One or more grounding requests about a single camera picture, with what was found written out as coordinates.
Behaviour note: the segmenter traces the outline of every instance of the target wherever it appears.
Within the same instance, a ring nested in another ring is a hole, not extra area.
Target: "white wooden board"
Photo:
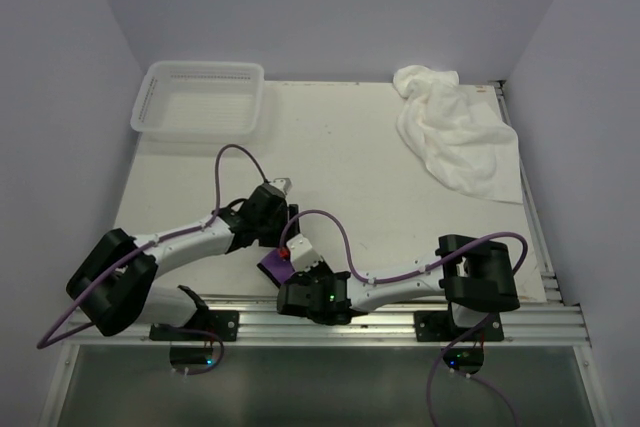
[[[465,86],[498,115],[490,86]],[[247,147],[267,177],[290,177],[291,203],[336,215],[345,225],[356,267],[389,267],[434,252],[439,236],[515,231],[530,241],[516,277],[523,301],[545,293],[522,205],[473,199],[436,181],[402,142],[395,120],[403,100],[391,84],[268,82],[260,129]],[[213,208],[213,163],[220,146],[154,143],[141,139],[116,226],[153,233],[199,219]],[[222,200],[246,197],[260,178],[242,154],[222,162]],[[334,270],[346,270],[344,247],[330,220],[301,219],[303,232]],[[517,241],[507,240],[512,261]],[[275,295],[255,267],[267,250],[253,247],[200,260],[158,280],[202,294]]]

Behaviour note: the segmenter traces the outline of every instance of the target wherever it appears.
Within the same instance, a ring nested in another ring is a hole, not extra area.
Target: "white cloth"
[[[469,103],[457,72],[411,65],[393,85],[407,99],[398,132],[436,179],[471,197],[522,203],[518,136],[486,102]]]

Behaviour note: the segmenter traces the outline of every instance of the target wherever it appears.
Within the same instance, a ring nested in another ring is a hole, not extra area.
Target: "purple cable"
[[[222,147],[218,152],[218,155],[216,155],[216,162],[215,162],[214,172],[213,172],[215,189],[216,189],[216,205],[215,205],[215,209],[211,214],[211,218],[205,223],[205,228],[210,227],[215,222],[216,218],[218,217],[218,213],[220,212],[220,159],[222,158],[222,154],[224,153],[224,151],[231,148],[238,149],[241,152],[244,152],[249,157],[249,159],[251,159],[251,161],[254,163],[254,165],[258,169],[258,172],[260,172],[260,175],[262,176],[262,180],[264,182],[268,182],[266,176],[264,175],[264,171],[262,170],[262,167],[260,166],[256,158],[251,154],[251,152],[249,152],[244,147],[236,144],[227,144],[224,147]],[[192,233],[198,232],[200,229],[201,229],[200,226],[195,226],[195,227],[188,227],[182,230],[177,230],[175,232],[169,232],[161,236],[158,239],[158,243],[165,242],[170,239],[175,239],[176,237],[180,237],[182,235],[192,234]],[[47,347],[50,347],[53,344],[60,342],[61,340],[67,339],[72,335],[77,334],[78,332],[81,332],[85,329],[88,329],[89,327],[92,327],[94,325],[93,322],[87,322],[86,324],[82,324],[72,330],[69,330],[68,332],[65,332],[64,334],[60,334],[57,337],[52,338],[53,334],[56,333],[56,331],[62,326],[62,324],[65,323],[65,321],[69,317],[71,317],[73,312],[78,307],[80,307],[80,305],[82,305],[82,302],[86,300],[86,298],[96,289],[98,285],[100,285],[107,277],[109,277],[117,269],[124,267],[129,262],[131,262],[131,260],[135,259],[138,255],[140,255],[142,252],[144,252],[145,250],[147,250],[149,247],[153,245],[154,245],[154,242],[147,242],[146,244],[138,247],[137,249],[132,250],[127,255],[125,255],[118,261],[111,264],[111,266],[109,266],[104,272],[102,272],[98,277],[96,277],[95,280],[91,282],[87,286],[87,288],[82,291],[82,293],[73,301],[73,303],[69,306],[69,308],[67,308],[67,310],[65,310],[65,312],[45,332],[45,334],[36,344],[36,347],[38,349],[46,349]],[[198,332],[201,335],[207,335],[207,336],[215,335],[206,331],[194,331],[194,332]]]
[[[258,163],[256,158],[251,154],[251,152],[249,152],[247,149],[245,149],[241,145],[237,145],[237,144],[225,145],[222,149],[220,149],[220,152],[218,152],[218,155],[216,156],[216,164],[215,164],[215,167],[213,168],[213,182],[215,184],[215,189],[216,189],[216,206],[215,206],[215,209],[213,209],[211,218],[207,221],[206,224],[204,224],[205,227],[210,227],[211,224],[213,224],[213,222],[218,217],[218,214],[220,213],[220,159],[222,158],[222,153],[225,150],[231,149],[231,148],[238,149],[239,151],[244,152],[247,155],[247,157],[249,157],[251,162],[253,162],[253,165],[256,166],[256,169],[258,169],[258,172],[260,172],[260,176],[262,177],[262,180],[264,182],[268,182],[267,176],[264,175],[264,171],[262,170],[262,167],[260,167],[260,164]]]
[[[456,373],[458,375],[461,375],[463,377],[466,378],[466,375],[461,373],[461,372],[457,372]],[[502,392],[500,389],[498,389],[495,385],[493,385],[491,382],[482,379],[476,375],[472,376],[470,378],[470,380],[473,380],[477,383],[479,383],[480,385],[484,385],[487,389],[492,390],[494,394],[496,394],[498,397],[500,397],[503,402],[507,405],[507,407],[509,408],[509,411],[511,412],[511,416],[513,417],[513,421],[515,422],[516,426],[520,426],[521,422],[520,422],[520,417],[518,417],[518,413],[516,412],[516,409],[513,407],[513,405],[511,404],[511,402],[509,402],[509,399],[507,399],[507,396],[504,394],[504,392]]]
[[[485,325],[487,325],[489,322],[492,321],[492,318],[493,318],[493,316],[491,314],[487,315],[477,325],[475,325],[474,327],[471,327],[464,334],[460,335],[458,338],[453,339],[451,342],[449,342],[449,344],[444,349],[442,349],[440,351],[440,353],[438,354],[438,357],[436,357],[436,360],[431,365],[431,369],[429,370],[429,376],[427,377],[427,407],[429,408],[429,417],[431,418],[431,423],[433,424],[434,427],[440,427],[440,423],[436,419],[436,414],[435,414],[435,412],[433,410],[433,399],[431,397],[431,390],[432,390],[432,387],[433,387],[433,379],[436,376],[436,369],[438,368],[438,365],[441,365],[440,362],[442,362],[442,359],[444,359],[444,356],[447,355],[447,352],[449,352],[458,342],[462,342],[466,338],[468,338],[471,335],[473,335],[474,333],[476,333],[478,330],[482,329]],[[463,374],[463,373],[458,372],[458,374],[463,376],[463,377],[466,377],[466,375]],[[513,421],[515,422],[515,425],[516,426],[520,426],[521,425],[520,424],[520,418],[518,417],[518,414],[516,413],[516,409],[513,407],[513,405],[509,401],[509,399],[507,399],[507,396],[502,393],[502,391],[500,391],[497,387],[494,387],[491,383],[489,383],[488,381],[486,381],[484,379],[476,378],[476,377],[473,377],[473,376],[471,377],[471,379],[475,380],[479,384],[484,385],[488,389],[490,389],[493,392],[495,392],[500,398],[502,398],[504,403],[507,404],[507,407],[511,411],[511,415],[513,416]]]
[[[284,230],[282,231],[282,234],[280,234],[280,248],[285,246],[286,238],[287,238],[287,232],[289,231],[291,226],[300,217],[303,217],[303,216],[308,215],[308,214],[323,215],[323,216],[328,217],[329,219],[331,219],[333,221],[333,223],[336,224],[336,226],[338,227],[338,230],[342,234],[342,240],[344,241],[344,249],[345,249],[345,253],[346,253],[346,256],[347,256],[347,265],[349,266],[349,270],[351,271],[351,274],[356,279],[358,279],[360,282],[369,283],[369,281],[371,281],[372,279],[368,279],[367,277],[364,277],[364,276],[360,275],[358,273],[358,271],[356,270],[355,266],[353,265],[353,258],[351,256],[351,246],[349,244],[349,237],[347,237],[347,232],[345,231],[344,226],[342,225],[342,223],[333,214],[330,214],[329,212],[326,212],[324,210],[317,210],[317,209],[304,210],[304,211],[294,215],[293,217],[291,217],[291,219],[289,219],[289,222],[287,222],[287,225],[285,225]],[[437,269],[438,267],[440,267],[441,265],[446,264],[447,262],[453,261],[457,257],[460,257],[461,255],[465,254],[469,250],[477,247],[480,244],[483,244],[483,243],[487,242],[488,240],[497,239],[497,238],[501,238],[501,237],[512,237],[514,239],[519,240],[522,243],[522,253],[520,254],[520,258],[518,259],[518,262],[516,262],[516,266],[513,269],[513,273],[515,274],[518,271],[518,269],[520,269],[520,266],[522,265],[522,263],[524,262],[525,257],[527,256],[527,252],[529,250],[529,245],[527,244],[527,241],[526,241],[526,239],[524,237],[522,237],[520,234],[516,234],[515,232],[496,232],[495,234],[485,235],[484,237],[480,237],[478,239],[475,239],[475,240],[469,242],[464,247],[456,250],[455,252],[452,252],[451,254],[443,257],[442,259],[437,260],[433,264],[429,264],[429,265],[424,266],[424,270],[422,270],[422,271],[414,270],[414,271],[408,272],[406,274],[397,275],[395,277],[388,277],[386,279],[373,279],[372,280],[373,284],[374,285],[376,285],[376,284],[391,284],[393,282],[400,282],[402,280],[407,280],[407,279],[411,279],[413,277],[417,277],[419,275],[424,274],[425,272],[429,272],[429,271],[432,271],[434,269]]]

